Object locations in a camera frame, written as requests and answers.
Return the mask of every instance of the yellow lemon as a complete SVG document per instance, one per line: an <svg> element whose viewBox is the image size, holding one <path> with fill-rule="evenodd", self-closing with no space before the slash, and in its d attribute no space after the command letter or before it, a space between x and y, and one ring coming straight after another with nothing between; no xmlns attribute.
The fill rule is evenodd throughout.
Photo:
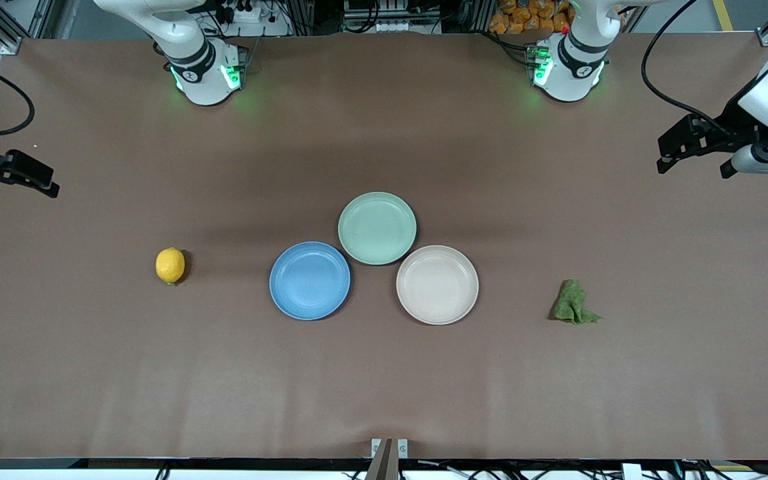
<svg viewBox="0 0 768 480"><path fill-rule="evenodd" d="M171 247L159 252L156 257L156 275L168 285L182 279L185 271L185 257L183 252Z"/></svg>

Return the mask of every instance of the table surface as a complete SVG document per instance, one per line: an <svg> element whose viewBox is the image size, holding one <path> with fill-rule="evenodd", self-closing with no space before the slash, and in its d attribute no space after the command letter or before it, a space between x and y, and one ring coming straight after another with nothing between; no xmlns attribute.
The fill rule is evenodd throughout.
<svg viewBox="0 0 768 480"><path fill-rule="evenodd" d="M656 173L683 112L624 35L580 103L482 37L264 39L216 107L149 41L25 41L1 72L37 104L0 139L56 200L0 193L0 457L768 458L768 176L724 155ZM653 82L717 113L768 57L750 33L668 35ZM0 125L24 115L0 85ZM403 312L398 265L351 261L338 313L272 304L284 249L338 245L363 192L408 201L415 248L475 264L457 324ZM192 255L175 288L159 250ZM600 325L548 319L579 279Z"/></svg>

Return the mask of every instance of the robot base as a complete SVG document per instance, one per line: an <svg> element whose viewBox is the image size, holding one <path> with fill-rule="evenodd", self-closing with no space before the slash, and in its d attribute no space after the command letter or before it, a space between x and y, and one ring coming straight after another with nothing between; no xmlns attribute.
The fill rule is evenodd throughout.
<svg viewBox="0 0 768 480"><path fill-rule="evenodd" d="M209 42L215 47L216 60L200 82L190 83L174 73L177 88L192 103L204 106L221 103L233 91L239 90L244 83L247 63L247 51L244 51L246 55L240 55L238 46L228 45L221 39L209 39Z"/></svg>
<svg viewBox="0 0 768 480"><path fill-rule="evenodd" d="M549 64L544 68L537 68L533 74L533 83L538 88L547 92L552 98L560 101L582 100L589 94L592 88L600 82L600 72L603 63L595 68L591 74L582 79L573 76L571 70L559 61L559 42L564 39L561 33L554 33L549 39L541 40L537 45L545 47L551 52Z"/></svg>

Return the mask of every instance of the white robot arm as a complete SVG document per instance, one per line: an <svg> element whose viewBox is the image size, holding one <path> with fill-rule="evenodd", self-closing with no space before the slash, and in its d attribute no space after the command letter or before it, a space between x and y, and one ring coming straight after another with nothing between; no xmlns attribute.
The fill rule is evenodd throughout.
<svg viewBox="0 0 768 480"><path fill-rule="evenodd" d="M247 51L207 39L186 12L205 0L94 0L101 9L128 19L156 40L171 64L177 88L198 105L220 103L244 80Z"/></svg>
<svg viewBox="0 0 768 480"><path fill-rule="evenodd" d="M625 6L646 6L666 0L625 1ZM548 52L533 72L534 84L552 98L576 101L600 81L606 54L621 31L615 11L621 0L572 0L577 14L567 33L553 33L537 46Z"/></svg>
<svg viewBox="0 0 768 480"><path fill-rule="evenodd" d="M659 137L659 173L680 160L710 152L729 152L724 179L735 173L768 173L768 61L756 78L728 101L712 122L690 113Z"/></svg>

